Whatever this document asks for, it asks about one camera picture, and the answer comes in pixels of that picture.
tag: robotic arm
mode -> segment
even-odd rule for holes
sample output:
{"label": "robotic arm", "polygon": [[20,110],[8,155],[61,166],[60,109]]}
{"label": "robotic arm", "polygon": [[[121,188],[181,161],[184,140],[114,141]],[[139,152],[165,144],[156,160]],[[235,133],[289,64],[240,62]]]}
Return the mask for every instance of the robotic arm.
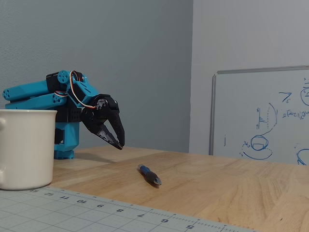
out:
{"label": "robotic arm", "polygon": [[[125,144],[118,103],[110,95],[99,94],[80,72],[63,70],[47,75],[45,81],[5,89],[2,95],[10,101],[6,109],[57,110],[55,159],[74,157],[81,121],[114,147],[121,150]],[[104,125],[107,120],[118,140]]]}

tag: white mug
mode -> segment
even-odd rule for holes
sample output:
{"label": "white mug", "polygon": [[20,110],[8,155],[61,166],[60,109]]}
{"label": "white mug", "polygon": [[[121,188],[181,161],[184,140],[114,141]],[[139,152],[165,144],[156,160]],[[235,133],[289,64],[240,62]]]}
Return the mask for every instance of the white mug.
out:
{"label": "white mug", "polygon": [[35,189],[52,181],[56,113],[0,110],[0,189]]}

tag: wooden table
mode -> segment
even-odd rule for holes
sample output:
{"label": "wooden table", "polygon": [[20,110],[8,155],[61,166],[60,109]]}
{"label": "wooden table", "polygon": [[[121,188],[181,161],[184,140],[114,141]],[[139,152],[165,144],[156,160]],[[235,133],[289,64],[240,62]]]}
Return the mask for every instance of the wooden table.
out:
{"label": "wooden table", "polygon": [[[141,163],[160,188],[145,182]],[[306,166],[107,146],[55,160],[52,186],[261,232],[309,231]]]}

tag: blue pen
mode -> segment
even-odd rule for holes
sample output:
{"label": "blue pen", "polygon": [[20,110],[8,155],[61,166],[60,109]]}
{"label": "blue pen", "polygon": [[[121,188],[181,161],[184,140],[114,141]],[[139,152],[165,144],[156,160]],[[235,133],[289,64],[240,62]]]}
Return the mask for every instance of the blue pen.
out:
{"label": "blue pen", "polygon": [[162,185],[160,178],[145,165],[140,164],[138,169],[145,175],[147,181],[155,183],[156,185]]}

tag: gray cutting mat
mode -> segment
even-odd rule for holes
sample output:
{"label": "gray cutting mat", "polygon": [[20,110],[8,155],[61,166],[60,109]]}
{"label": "gray cutting mat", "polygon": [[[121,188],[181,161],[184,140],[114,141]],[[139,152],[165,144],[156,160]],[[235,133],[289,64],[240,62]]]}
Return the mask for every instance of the gray cutting mat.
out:
{"label": "gray cutting mat", "polygon": [[253,232],[69,190],[0,190],[0,232]]}

